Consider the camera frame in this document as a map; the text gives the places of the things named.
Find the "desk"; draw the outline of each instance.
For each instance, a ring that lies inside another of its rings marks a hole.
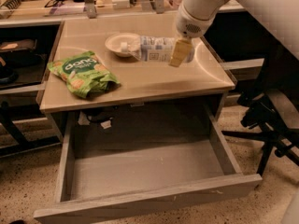
[[[235,85],[204,43],[180,68],[121,59],[104,46],[119,32],[173,36],[176,13],[66,21],[55,59],[93,50],[121,86],[86,100],[51,74],[40,109],[69,112],[56,204],[41,223],[95,223],[247,195],[260,181],[243,175],[217,127]],[[139,107],[136,103],[145,103]],[[78,126],[77,110],[118,106],[108,130]]]

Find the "chair leg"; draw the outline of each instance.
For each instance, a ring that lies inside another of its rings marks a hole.
[[[258,170],[256,172],[257,174],[263,175],[264,168],[265,168],[265,166],[268,163],[268,160],[270,158],[270,155],[271,155],[273,147],[274,147],[274,145],[273,145],[272,142],[266,142],[266,143],[264,143],[264,145],[262,147],[263,155],[262,155],[262,158],[260,160],[260,164],[259,164]]]

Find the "drawer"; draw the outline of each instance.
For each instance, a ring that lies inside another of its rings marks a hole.
[[[56,204],[41,223],[84,224],[248,195],[243,175],[205,97],[106,107],[112,126],[79,126],[70,114]]]

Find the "terrazzo floor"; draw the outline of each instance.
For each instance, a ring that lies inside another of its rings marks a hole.
[[[245,130],[240,120],[246,108],[223,108],[221,129]],[[9,142],[6,135],[1,142]],[[226,137],[245,175],[256,172],[261,157],[260,142]],[[36,209],[53,204],[61,147],[45,147],[0,159],[0,223],[23,219],[28,224]],[[103,222],[105,224],[278,224],[299,188],[299,168],[287,158],[270,157],[263,182],[247,197],[201,204],[179,210]]]

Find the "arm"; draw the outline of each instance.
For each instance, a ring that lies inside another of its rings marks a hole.
[[[187,37],[203,35],[228,0],[183,0],[176,26]],[[299,0],[236,0],[299,59]]]

